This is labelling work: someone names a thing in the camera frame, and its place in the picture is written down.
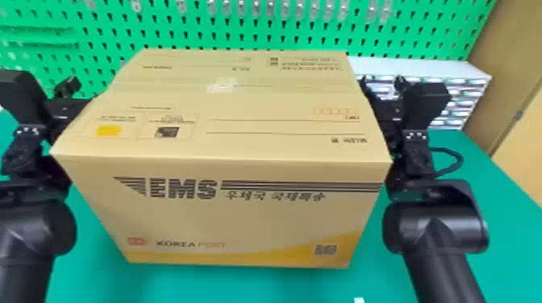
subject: green pegboard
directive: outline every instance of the green pegboard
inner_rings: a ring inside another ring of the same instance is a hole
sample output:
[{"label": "green pegboard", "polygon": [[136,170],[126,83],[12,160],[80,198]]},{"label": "green pegboard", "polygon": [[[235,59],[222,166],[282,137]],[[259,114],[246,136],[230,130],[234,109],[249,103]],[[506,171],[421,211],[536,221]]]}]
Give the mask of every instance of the green pegboard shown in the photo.
[{"label": "green pegboard", "polygon": [[[327,0],[302,1],[301,18],[294,13],[298,1],[291,0],[286,19],[281,0],[274,0],[272,18],[266,1],[257,1],[258,18],[252,0],[245,0],[244,18],[238,0],[229,0],[230,15],[223,13],[223,0],[211,0],[215,15],[208,11],[210,0],[186,0],[184,14],[177,1],[182,0],[139,0],[137,13],[131,0],[1,0],[0,68],[33,72],[49,93],[75,74],[83,85],[78,97],[88,98],[101,93],[141,48],[327,49],[350,56],[465,60],[496,0],[332,0],[330,19],[324,17]],[[309,13],[314,1],[320,7],[316,18]],[[345,2],[348,13],[340,22],[338,7]]]}]

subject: green table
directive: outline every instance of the green table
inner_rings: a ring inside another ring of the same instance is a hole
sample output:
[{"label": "green table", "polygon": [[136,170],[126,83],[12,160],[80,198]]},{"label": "green table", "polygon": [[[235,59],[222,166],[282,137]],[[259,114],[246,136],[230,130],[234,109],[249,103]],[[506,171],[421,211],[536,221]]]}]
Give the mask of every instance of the green table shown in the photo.
[{"label": "green table", "polygon": [[[13,118],[0,112],[0,151],[14,128]],[[469,256],[486,300],[542,302],[542,210],[463,133],[433,131],[432,146],[464,155],[463,168],[447,177],[470,182],[489,224],[489,250]],[[439,167],[451,161],[436,156]],[[390,254],[381,239],[389,203],[384,192],[345,270],[128,264],[77,190],[66,202],[77,219],[78,241],[56,260],[48,303],[352,303],[355,297],[368,303],[416,302],[402,258]]]}]

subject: red logo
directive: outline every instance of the red logo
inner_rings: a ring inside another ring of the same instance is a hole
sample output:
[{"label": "red logo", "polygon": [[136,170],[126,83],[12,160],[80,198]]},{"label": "red logo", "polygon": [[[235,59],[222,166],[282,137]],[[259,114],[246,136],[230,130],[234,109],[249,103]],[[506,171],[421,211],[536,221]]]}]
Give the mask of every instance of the red logo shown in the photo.
[{"label": "red logo", "polygon": [[146,245],[147,240],[137,237],[128,237],[128,245]]}]

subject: barcode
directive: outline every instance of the barcode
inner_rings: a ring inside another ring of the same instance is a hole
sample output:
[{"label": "barcode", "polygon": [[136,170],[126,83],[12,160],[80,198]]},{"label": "barcode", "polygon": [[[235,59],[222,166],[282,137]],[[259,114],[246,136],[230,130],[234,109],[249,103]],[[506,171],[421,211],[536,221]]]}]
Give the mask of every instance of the barcode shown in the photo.
[{"label": "barcode", "polygon": [[334,255],[336,252],[336,245],[316,244],[315,246],[315,255]]}]

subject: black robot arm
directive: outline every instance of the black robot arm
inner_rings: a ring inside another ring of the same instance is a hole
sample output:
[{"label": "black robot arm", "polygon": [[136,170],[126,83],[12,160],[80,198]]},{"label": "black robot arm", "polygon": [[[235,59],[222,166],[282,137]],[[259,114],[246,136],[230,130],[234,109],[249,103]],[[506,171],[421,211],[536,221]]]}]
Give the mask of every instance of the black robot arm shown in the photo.
[{"label": "black robot arm", "polygon": [[54,259],[76,240],[75,219],[64,203],[71,181],[42,142],[53,144],[83,109],[71,95],[80,87],[70,77],[47,100],[28,72],[0,71],[0,104],[19,126],[2,157],[0,181],[0,302],[45,302]]},{"label": "black robot arm", "polygon": [[[420,303],[482,303],[465,254],[484,251],[487,225],[464,180],[437,179],[458,169],[463,158],[447,148],[429,147],[427,128],[450,101],[441,83],[395,81],[396,101],[382,101],[360,81],[394,157],[386,177],[390,204],[382,219],[386,247],[402,254]],[[432,152],[457,159],[436,171]]]}]

